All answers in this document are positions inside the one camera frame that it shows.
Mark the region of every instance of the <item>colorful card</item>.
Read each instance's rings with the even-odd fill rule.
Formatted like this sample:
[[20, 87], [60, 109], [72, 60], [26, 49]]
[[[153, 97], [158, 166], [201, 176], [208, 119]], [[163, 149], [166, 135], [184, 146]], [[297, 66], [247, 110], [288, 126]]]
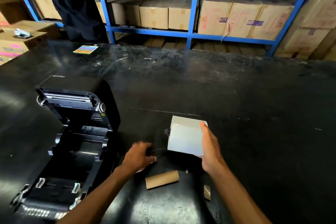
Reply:
[[82, 45], [77, 50], [73, 51], [74, 53], [81, 53], [81, 54], [91, 54], [95, 49], [99, 46], [90, 46], [90, 45]]

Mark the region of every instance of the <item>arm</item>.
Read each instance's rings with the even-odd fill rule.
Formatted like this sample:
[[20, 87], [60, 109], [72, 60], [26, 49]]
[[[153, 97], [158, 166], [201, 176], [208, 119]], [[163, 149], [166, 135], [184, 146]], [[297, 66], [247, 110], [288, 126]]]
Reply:
[[58, 224], [99, 223], [107, 208], [124, 184], [138, 171], [156, 161], [154, 156], [146, 156], [151, 143], [134, 143], [126, 153], [121, 166], [94, 191], [87, 195], [74, 209], [65, 215]]
[[221, 155], [218, 139], [204, 122], [201, 122], [200, 126], [203, 132], [202, 167], [214, 181], [234, 222], [236, 224], [271, 224], [243, 185], [229, 170]]

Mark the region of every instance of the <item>black table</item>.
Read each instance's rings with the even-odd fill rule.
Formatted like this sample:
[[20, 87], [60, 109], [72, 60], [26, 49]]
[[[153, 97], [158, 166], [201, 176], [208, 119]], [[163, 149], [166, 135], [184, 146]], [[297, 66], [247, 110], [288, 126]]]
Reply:
[[[122, 152], [140, 140], [165, 147], [172, 115], [206, 120], [230, 169], [274, 224], [336, 223], [336, 63], [108, 44], [73, 53], [78, 47], [50, 42], [0, 67], [1, 223], [17, 222], [9, 202], [45, 163], [61, 128], [35, 101], [34, 87], [54, 73], [109, 82]], [[145, 177], [170, 170], [179, 171], [178, 183], [146, 190]], [[169, 152], [124, 186], [102, 223], [231, 219], [200, 159]]]

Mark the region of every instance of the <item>thermal label printer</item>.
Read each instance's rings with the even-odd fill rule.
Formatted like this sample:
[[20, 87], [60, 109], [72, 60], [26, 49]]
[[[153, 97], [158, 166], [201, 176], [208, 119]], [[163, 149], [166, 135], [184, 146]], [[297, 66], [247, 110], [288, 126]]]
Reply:
[[104, 160], [115, 160], [110, 144], [120, 116], [109, 84], [100, 78], [52, 75], [36, 91], [37, 103], [49, 108], [63, 127], [48, 151], [47, 165], [11, 204], [22, 215], [57, 221], [103, 181], [98, 177], [106, 178], [115, 168]]

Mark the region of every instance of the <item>hand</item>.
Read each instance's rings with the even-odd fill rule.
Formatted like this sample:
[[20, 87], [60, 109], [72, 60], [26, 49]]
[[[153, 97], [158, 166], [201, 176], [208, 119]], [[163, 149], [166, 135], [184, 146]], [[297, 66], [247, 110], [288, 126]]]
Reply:
[[151, 143], [134, 143], [125, 155], [122, 166], [129, 168], [134, 173], [144, 170], [149, 164], [155, 162], [155, 156], [146, 156], [146, 149]]
[[212, 175], [215, 171], [220, 169], [221, 166], [228, 168], [221, 154], [217, 137], [214, 136], [214, 134], [203, 121], [199, 125], [203, 133], [202, 167], [204, 171]]

